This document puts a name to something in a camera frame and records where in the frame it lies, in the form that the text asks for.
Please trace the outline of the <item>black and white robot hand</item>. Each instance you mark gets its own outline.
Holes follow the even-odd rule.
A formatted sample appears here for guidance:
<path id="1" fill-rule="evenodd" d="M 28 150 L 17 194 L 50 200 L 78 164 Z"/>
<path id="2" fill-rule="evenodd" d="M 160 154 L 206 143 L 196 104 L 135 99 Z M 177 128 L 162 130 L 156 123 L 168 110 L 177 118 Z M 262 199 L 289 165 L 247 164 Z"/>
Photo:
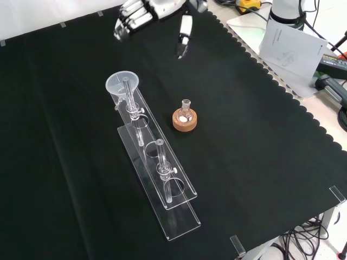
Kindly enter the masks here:
<path id="1" fill-rule="evenodd" d="M 186 6 L 187 1 L 126 1 L 119 9 L 118 19 L 114 26 L 114 37 L 122 42 L 153 22 L 161 21 Z M 178 34 L 177 58 L 184 57 L 188 50 L 192 31 L 193 18 L 185 10 Z"/>

